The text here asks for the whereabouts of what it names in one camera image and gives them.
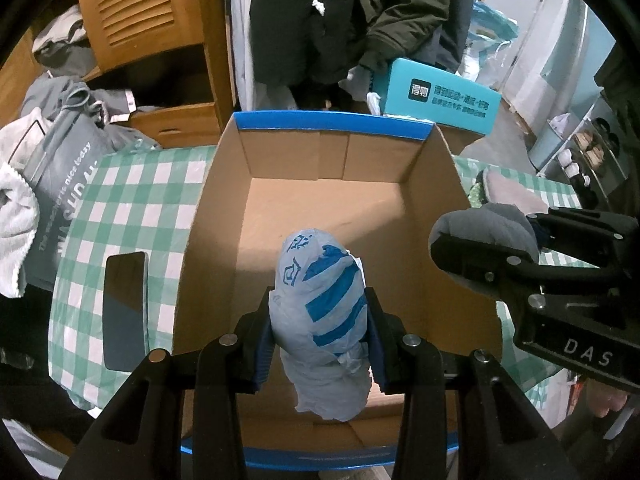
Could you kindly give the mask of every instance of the black logo label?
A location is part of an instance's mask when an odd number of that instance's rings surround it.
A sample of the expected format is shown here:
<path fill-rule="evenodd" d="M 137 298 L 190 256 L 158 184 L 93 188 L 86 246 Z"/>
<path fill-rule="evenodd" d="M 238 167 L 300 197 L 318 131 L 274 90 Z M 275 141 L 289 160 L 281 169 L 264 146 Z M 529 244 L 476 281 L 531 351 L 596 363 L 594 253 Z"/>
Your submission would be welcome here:
<path fill-rule="evenodd" d="M 431 93 L 431 83 L 419 79 L 411 79 L 409 86 L 409 99 L 425 103 L 429 100 Z"/>

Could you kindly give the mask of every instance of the dark jacket sleeve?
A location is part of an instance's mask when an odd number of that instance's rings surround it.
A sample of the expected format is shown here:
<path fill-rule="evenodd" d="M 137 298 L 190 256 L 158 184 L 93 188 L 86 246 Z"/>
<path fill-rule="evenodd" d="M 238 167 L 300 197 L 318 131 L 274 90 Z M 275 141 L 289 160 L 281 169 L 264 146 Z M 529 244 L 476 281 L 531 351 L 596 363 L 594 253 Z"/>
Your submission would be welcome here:
<path fill-rule="evenodd" d="M 449 0 L 382 0 L 382 14 L 367 32 L 360 64 L 386 72 L 389 60 L 414 51 L 449 15 Z"/>

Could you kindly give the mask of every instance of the wrapped object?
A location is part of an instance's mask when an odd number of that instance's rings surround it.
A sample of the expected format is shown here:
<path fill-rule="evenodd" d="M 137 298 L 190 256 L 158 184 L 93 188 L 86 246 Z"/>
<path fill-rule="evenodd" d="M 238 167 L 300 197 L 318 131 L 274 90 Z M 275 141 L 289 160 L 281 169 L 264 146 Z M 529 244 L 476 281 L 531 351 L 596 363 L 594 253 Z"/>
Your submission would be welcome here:
<path fill-rule="evenodd" d="M 367 303 L 362 270 L 330 234 L 305 229 L 282 246 L 271 326 L 299 412 L 350 420 L 371 388 L 366 343 Z"/>

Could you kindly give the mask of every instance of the wooden louvered door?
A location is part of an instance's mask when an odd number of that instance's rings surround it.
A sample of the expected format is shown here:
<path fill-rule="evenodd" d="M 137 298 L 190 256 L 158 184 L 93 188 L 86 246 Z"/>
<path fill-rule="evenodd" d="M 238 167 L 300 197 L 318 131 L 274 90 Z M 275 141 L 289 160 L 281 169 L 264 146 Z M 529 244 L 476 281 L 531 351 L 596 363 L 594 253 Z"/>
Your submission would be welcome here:
<path fill-rule="evenodd" d="M 199 0 L 79 0 L 101 72 L 203 42 Z"/>

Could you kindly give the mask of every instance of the blue box rim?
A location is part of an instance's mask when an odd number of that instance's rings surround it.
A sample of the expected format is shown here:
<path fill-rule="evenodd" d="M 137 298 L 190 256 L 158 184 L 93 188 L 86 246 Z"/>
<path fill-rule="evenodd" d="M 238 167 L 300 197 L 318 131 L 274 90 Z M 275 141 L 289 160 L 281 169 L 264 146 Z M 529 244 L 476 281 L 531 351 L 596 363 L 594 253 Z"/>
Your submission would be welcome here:
<path fill-rule="evenodd" d="M 434 123 L 410 119 L 317 110 L 235 112 L 239 130 L 328 130 L 424 141 Z"/>
<path fill-rule="evenodd" d="M 447 451 L 458 449 L 458 434 L 447 435 Z M 192 454 L 192 440 L 182 441 L 180 450 Z M 369 447 L 342 453 L 312 453 L 272 449 L 244 448 L 247 467 L 279 471 L 322 471 L 329 469 L 356 469 L 393 464 L 397 446 Z"/>

